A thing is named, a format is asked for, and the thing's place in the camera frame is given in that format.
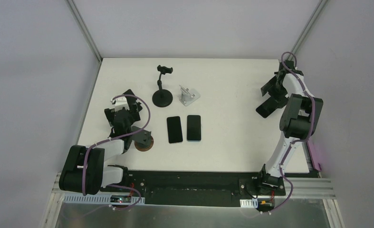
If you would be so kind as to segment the black phone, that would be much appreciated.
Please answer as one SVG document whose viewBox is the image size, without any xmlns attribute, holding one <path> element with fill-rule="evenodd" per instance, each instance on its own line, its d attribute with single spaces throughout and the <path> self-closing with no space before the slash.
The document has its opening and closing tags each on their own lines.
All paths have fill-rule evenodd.
<svg viewBox="0 0 374 228">
<path fill-rule="evenodd" d="M 278 102 L 273 98 L 268 98 L 260 106 L 256 108 L 256 112 L 263 118 L 270 116 L 276 109 L 278 109 Z"/>
<path fill-rule="evenodd" d="M 166 119 L 167 122 L 167 132 L 168 132 L 168 142 L 173 143 L 182 143 L 182 125 L 181 119 L 179 116 L 172 116 Z"/>
</svg>

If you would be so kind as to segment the black round disc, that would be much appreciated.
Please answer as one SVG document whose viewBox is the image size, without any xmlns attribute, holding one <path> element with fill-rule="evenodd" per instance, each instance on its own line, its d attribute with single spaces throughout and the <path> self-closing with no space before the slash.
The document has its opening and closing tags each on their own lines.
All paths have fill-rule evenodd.
<svg viewBox="0 0 374 228">
<path fill-rule="evenodd" d="M 169 90 L 163 89 L 161 78 L 165 74 L 171 74 L 173 68 L 158 65 L 157 70 L 160 72 L 157 80 L 158 90 L 153 94 L 152 102 L 157 107 L 168 107 L 173 101 L 173 95 Z"/>
</svg>

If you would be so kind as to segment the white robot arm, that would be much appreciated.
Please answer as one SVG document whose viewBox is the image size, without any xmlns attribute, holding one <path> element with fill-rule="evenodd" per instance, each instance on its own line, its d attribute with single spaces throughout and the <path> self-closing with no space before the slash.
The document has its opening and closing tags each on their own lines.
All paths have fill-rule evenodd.
<svg viewBox="0 0 374 228">
<path fill-rule="evenodd" d="M 132 125 L 140 121 L 138 108 L 115 111 L 105 109 L 105 115 L 112 126 L 109 138 L 132 133 Z M 132 137 L 111 140 L 92 149 L 82 145 L 71 146 L 65 161 L 59 188 L 64 191 L 97 194 L 101 188 L 121 183 L 127 168 L 108 162 L 109 159 L 128 151 Z"/>
</svg>

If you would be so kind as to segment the purple phone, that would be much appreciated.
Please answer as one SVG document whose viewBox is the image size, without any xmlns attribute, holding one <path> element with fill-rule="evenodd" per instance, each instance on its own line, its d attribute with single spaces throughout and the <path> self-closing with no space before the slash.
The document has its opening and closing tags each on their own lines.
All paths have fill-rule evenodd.
<svg viewBox="0 0 374 228">
<path fill-rule="evenodd" d="M 318 152 L 315 148 L 315 145 L 311 139 L 307 141 L 307 150 L 313 165 L 313 169 L 317 171 L 322 171 L 321 163 L 320 163 L 320 158 L 318 155 Z"/>
</svg>

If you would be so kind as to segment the dark phone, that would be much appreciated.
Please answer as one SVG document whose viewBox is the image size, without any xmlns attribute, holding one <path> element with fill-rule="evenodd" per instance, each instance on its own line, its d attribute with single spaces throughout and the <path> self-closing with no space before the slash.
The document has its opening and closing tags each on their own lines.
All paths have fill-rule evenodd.
<svg viewBox="0 0 374 228">
<path fill-rule="evenodd" d="M 200 142 L 201 141 L 201 116 L 188 115 L 187 116 L 187 141 Z"/>
</svg>

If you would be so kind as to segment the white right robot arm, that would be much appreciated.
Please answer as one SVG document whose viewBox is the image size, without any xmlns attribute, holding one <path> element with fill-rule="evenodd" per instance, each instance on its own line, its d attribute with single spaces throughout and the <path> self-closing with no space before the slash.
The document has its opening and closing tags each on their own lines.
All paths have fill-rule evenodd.
<svg viewBox="0 0 374 228">
<path fill-rule="evenodd" d="M 262 195 L 283 186 L 286 166 L 294 151 L 315 132 L 323 100 L 308 91 L 303 79 L 301 71 L 282 66 L 261 88 L 262 95 L 270 96 L 256 109 L 261 117 L 284 110 L 279 121 L 279 142 L 255 181 L 255 189 Z"/>
</svg>

